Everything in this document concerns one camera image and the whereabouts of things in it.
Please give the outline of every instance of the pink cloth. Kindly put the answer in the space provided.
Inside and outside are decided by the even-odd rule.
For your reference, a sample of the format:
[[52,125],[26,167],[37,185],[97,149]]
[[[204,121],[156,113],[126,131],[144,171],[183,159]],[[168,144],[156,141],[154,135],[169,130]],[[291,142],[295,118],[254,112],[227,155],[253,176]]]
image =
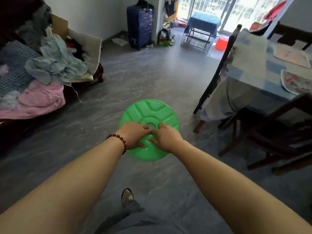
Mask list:
[[0,107],[0,119],[29,119],[53,112],[65,105],[63,89],[59,83],[44,85],[36,79],[18,97],[18,108]]

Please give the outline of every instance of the beaded bracelet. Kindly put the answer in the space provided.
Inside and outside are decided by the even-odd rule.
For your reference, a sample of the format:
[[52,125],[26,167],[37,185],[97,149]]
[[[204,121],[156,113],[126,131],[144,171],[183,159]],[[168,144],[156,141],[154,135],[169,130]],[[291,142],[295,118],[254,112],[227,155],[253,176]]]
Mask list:
[[107,136],[106,139],[108,139],[108,138],[110,138],[110,137],[117,137],[117,138],[119,138],[119,139],[123,142],[123,144],[124,144],[124,153],[123,153],[123,154],[125,154],[125,152],[126,152],[126,150],[127,150],[126,141],[123,140],[123,138],[122,138],[120,135],[116,135],[116,134],[109,134],[109,135]]

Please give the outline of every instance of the forearm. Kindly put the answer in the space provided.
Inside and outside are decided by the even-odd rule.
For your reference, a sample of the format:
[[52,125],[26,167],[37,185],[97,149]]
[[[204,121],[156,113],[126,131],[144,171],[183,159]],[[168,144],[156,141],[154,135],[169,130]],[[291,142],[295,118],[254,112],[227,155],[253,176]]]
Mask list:
[[96,204],[123,150],[119,139],[109,138],[66,165],[0,216],[0,233],[73,233]]
[[235,233],[294,233],[311,226],[228,165],[187,142],[174,149],[194,181]]

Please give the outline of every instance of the hand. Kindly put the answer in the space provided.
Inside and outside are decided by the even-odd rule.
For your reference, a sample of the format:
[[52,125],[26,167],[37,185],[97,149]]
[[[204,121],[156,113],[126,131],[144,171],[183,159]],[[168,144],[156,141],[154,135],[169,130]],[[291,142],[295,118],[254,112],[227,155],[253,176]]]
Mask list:
[[124,138],[127,142],[127,149],[145,148],[145,145],[140,140],[150,133],[149,126],[146,124],[140,125],[138,121],[124,122],[119,130],[115,133]]
[[158,140],[151,138],[149,141],[154,143],[158,149],[166,153],[173,153],[174,148],[183,141],[182,136],[177,129],[163,122],[159,123],[159,130],[151,130],[151,133],[156,134]]

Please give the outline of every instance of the person's right hand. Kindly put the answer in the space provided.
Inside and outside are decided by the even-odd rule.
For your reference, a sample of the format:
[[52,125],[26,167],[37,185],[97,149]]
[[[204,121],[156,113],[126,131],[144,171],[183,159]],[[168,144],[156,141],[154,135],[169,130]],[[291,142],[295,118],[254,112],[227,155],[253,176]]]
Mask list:
[[163,122],[159,123],[159,130],[151,130],[151,133],[156,134],[158,140],[151,138],[149,141],[154,143],[158,149],[166,153],[173,153],[174,148],[183,141],[182,136],[177,129]]

